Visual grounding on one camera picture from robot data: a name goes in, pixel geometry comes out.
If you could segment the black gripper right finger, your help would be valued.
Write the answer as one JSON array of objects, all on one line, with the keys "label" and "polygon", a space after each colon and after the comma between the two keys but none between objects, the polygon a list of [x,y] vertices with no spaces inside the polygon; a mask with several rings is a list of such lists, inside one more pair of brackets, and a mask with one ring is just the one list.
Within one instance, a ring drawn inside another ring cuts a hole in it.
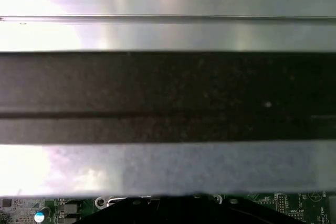
[{"label": "black gripper right finger", "polygon": [[297,223],[297,219],[245,198],[218,203],[209,197],[167,197],[159,203],[159,223]]}]

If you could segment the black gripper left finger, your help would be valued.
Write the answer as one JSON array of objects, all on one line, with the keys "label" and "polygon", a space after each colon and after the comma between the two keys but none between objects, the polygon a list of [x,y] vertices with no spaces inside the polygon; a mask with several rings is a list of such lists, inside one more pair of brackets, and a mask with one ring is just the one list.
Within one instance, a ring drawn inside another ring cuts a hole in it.
[{"label": "black gripper left finger", "polygon": [[86,216],[79,223],[150,223],[159,201],[149,202],[149,198],[125,198],[115,204]]}]

